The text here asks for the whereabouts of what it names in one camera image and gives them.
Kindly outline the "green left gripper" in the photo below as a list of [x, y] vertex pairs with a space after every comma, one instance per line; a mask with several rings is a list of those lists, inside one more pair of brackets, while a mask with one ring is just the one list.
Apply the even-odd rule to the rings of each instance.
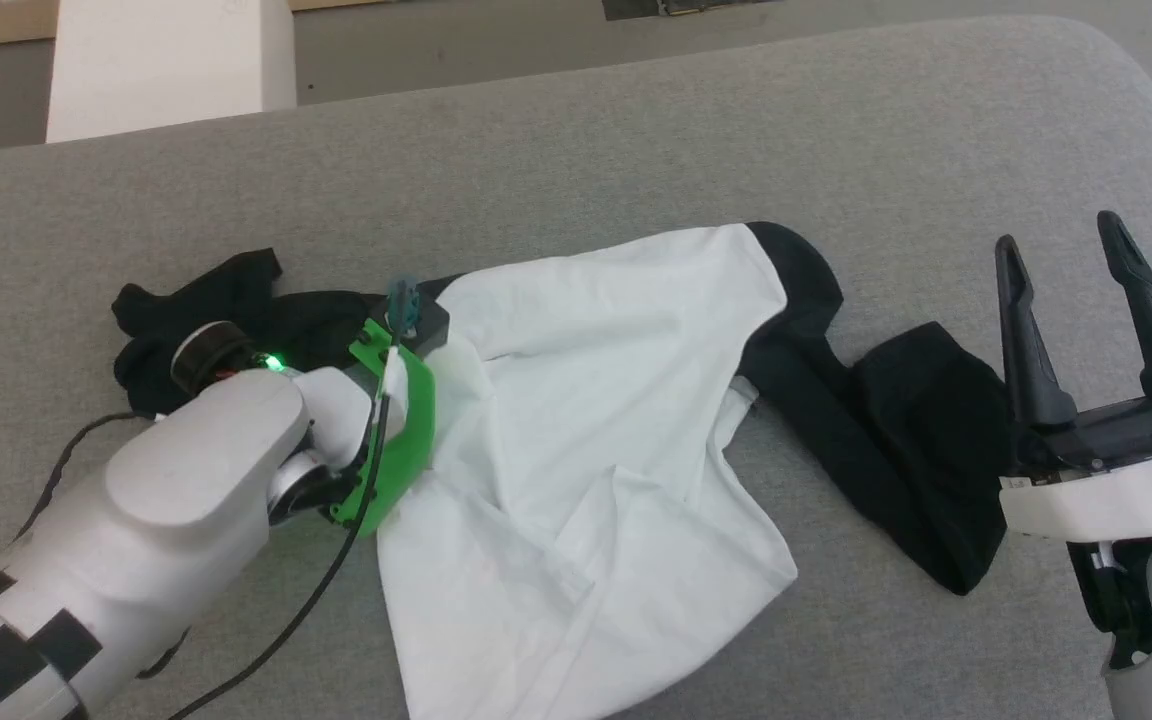
[[380, 450], [380, 464], [374, 487], [365, 495], [372, 462], [367, 458], [353, 480], [349, 493], [338, 503], [329, 505], [329, 520], [347, 526], [356, 520], [362, 503], [367, 500], [361, 536], [376, 532], [408, 488], [425, 473], [435, 438], [435, 378], [425, 361], [407, 348], [399, 348], [399, 357], [407, 370], [406, 420], [397, 429], [397, 420], [387, 423], [387, 438]]

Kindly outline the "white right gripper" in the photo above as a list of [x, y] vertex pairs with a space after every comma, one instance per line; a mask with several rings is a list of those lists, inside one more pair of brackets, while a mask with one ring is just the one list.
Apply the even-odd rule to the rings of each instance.
[[1111, 276], [1132, 314], [1149, 397], [1079, 411], [1061, 388], [1033, 313], [1034, 291], [1010, 234], [996, 240], [998, 323], [1011, 414], [1011, 467], [998, 501], [1024, 536], [1069, 543], [1152, 537], [1152, 266], [1115, 211], [1097, 214]]

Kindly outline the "white shirt with black sleeves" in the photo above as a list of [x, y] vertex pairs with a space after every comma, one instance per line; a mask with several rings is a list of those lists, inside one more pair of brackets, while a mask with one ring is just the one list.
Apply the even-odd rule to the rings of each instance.
[[756, 400], [947, 591], [995, 560], [995, 370], [935, 323], [842, 364], [844, 293], [783, 225], [430, 290], [450, 316], [433, 448], [367, 515], [410, 720], [605, 720], [712, 661], [797, 579], [723, 455]]

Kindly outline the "grey fabric sofa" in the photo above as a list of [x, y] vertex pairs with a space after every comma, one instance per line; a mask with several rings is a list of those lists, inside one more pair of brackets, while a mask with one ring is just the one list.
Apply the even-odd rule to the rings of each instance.
[[[0, 550], [61, 448], [126, 409], [111, 314], [274, 247], [289, 290], [450, 275], [659, 232], [768, 220], [844, 291], [850, 364], [922, 323], [1001, 370], [993, 247], [1018, 241], [1060, 382], [1140, 395], [1096, 213], [1152, 265], [1152, 79], [1075, 20], [858, 29], [660, 61], [382, 94], [0, 150]], [[861, 518], [755, 406], [727, 457], [799, 578], [626, 720], [1112, 720], [1061, 543], [1009, 535], [956, 597]], [[268, 646], [343, 532], [276, 529], [168, 669], [97, 717], [162, 720]], [[406, 720], [374, 546], [270, 665], [197, 720]]]

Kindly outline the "white rectangular box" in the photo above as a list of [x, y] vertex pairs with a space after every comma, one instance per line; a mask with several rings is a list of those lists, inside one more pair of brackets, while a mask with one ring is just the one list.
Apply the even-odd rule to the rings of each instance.
[[59, 0], [46, 143], [296, 105], [287, 0]]

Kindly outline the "large black floor tape patch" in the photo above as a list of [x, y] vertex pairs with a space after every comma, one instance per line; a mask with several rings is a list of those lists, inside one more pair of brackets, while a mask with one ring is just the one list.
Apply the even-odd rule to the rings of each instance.
[[666, 17], [680, 17], [705, 12], [756, 3], [776, 3], [778, 0], [657, 0], [659, 13]]

